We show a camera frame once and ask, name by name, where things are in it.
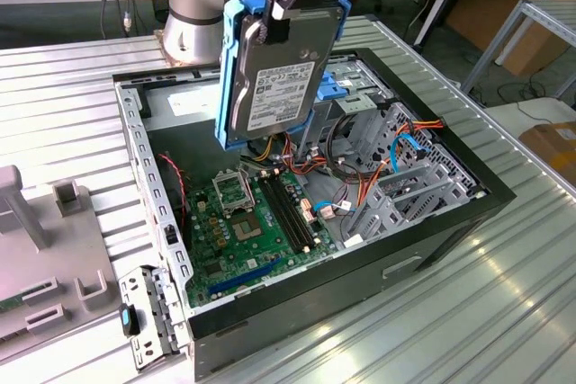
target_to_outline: metal rail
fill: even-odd
[[[562,38],[573,47],[576,47],[576,1],[574,0],[521,0],[518,2],[508,19],[478,60],[472,72],[462,84],[462,91],[470,93],[480,76],[494,59],[497,50],[502,46],[510,34],[517,28],[519,22],[526,18],[520,26],[527,29],[532,22],[542,24],[546,29]],[[518,45],[524,33],[518,30],[510,39],[502,53],[496,60],[498,65],[504,63],[508,55]],[[556,92],[556,97],[562,94],[576,81],[576,74]]]

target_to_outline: blue cable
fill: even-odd
[[[426,150],[427,152],[430,151],[427,147],[422,147],[411,135],[408,134],[400,134],[398,137],[394,139],[392,144],[390,145],[390,163],[392,165],[392,171],[394,173],[398,173],[398,163],[396,162],[396,146],[398,145],[398,141],[400,138],[406,139],[416,150]]]
[[[320,201],[320,202],[317,202],[316,204],[314,204],[313,209],[314,209],[314,211],[318,211],[322,207],[331,206],[331,205],[332,205],[332,201]]]

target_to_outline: hard drive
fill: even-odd
[[[229,143],[302,125],[316,98],[328,53],[343,15],[340,6],[302,12],[290,23],[289,42],[258,41],[261,17],[241,24],[238,62],[229,101]]]

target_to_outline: silver cylinder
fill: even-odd
[[[162,45],[173,60],[190,65],[218,62],[224,0],[170,0]]]

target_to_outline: gray stand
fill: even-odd
[[[510,34],[517,28],[520,21],[525,18],[529,22],[538,22],[546,29],[562,38],[573,47],[576,47],[576,1],[574,0],[521,0],[508,19],[504,22],[484,54],[474,66],[472,72],[462,84],[461,90],[468,94],[478,82],[478,79],[496,56],[497,50],[506,42]],[[496,63],[503,64],[506,57],[517,46],[522,32],[518,31],[502,50]],[[560,98],[566,90],[576,81],[576,75],[571,76],[556,92]]]
[[[0,361],[120,305],[88,190],[72,182],[26,201],[0,167]]]

